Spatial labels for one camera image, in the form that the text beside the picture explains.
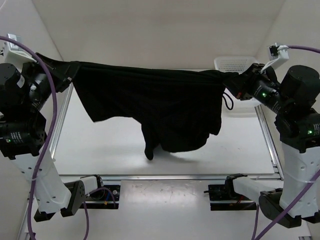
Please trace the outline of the white perforated plastic basket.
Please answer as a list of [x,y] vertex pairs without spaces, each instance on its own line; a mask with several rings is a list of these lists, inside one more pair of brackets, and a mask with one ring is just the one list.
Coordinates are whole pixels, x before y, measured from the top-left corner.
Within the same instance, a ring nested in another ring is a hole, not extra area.
[[[253,63],[258,61],[253,56],[220,56],[214,59],[214,67],[220,72],[243,73]],[[256,107],[260,103],[253,98],[246,101],[237,100],[225,89],[222,96],[222,112],[231,118],[253,118],[256,114]]]

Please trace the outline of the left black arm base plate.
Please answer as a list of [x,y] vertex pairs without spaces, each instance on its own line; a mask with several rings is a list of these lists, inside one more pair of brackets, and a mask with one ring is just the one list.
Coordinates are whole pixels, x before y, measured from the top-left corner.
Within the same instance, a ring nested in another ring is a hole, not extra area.
[[119,181],[105,181],[104,188],[86,198],[88,210],[117,210],[121,196],[121,183]]

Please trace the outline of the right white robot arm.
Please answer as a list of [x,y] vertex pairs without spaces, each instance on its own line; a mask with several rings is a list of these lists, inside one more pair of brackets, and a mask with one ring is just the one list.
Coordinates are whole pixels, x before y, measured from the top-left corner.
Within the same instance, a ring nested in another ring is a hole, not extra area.
[[320,92],[320,75],[308,66],[294,65],[278,82],[272,67],[254,63],[245,72],[223,81],[238,100],[255,99],[275,113],[286,164],[283,188],[262,190],[240,175],[224,193],[230,200],[246,194],[274,224],[299,227],[302,221],[318,223],[316,181],[320,175],[320,115],[313,108]]

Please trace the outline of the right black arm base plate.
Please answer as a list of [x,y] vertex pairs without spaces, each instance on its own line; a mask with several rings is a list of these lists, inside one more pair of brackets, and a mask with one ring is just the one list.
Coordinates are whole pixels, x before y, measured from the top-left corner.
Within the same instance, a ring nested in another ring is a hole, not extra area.
[[246,211],[257,209],[257,204],[246,196],[236,193],[233,181],[246,174],[228,175],[223,184],[209,184],[203,193],[208,195],[211,211]]

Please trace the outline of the black shorts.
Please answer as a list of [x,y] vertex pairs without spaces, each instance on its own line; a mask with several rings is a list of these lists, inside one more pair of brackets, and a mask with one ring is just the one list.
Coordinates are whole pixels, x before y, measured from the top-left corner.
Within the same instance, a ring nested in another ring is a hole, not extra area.
[[170,153],[203,147],[222,126],[225,80],[236,72],[170,70],[41,59],[65,70],[93,122],[115,117],[140,123],[145,156],[161,146]]

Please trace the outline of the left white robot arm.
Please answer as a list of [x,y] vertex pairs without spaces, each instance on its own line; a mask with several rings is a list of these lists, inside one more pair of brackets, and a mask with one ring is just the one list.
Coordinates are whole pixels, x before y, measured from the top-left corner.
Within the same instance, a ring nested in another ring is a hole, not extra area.
[[[63,217],[76,214],[89,195],[100,200],[105,194],[98,175],[62,182],[49,149],[46,118],[40,110],[52,93],[50,82],[39,63],[27,62],[19,71],[13,64],[0,65],[0,151],[34,182],[38,209],[36,222],[50,220],[57,212]],[[40,166],[36,166],[44,150]]]

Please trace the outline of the aluminium table frame rail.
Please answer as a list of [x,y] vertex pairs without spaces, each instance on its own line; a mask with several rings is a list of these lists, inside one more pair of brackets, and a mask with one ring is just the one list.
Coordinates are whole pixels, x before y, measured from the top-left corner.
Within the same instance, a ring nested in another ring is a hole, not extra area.
[[118,209],[79,210],[34,223],[39,240],[249,240],[254,228],[270,221],[242,207],[212,211],[206,190],[227,175],[243,173],[265,186],[281,187],[296,163],[283,148],[278,157],[259,106],[249,117],[223,114],[218,136],[196,151],[145,158],[140,125],[129,118],[93,123],[76,91],[66,94],[50,147],[64,182],[100,174],[105,184],[120,185]]

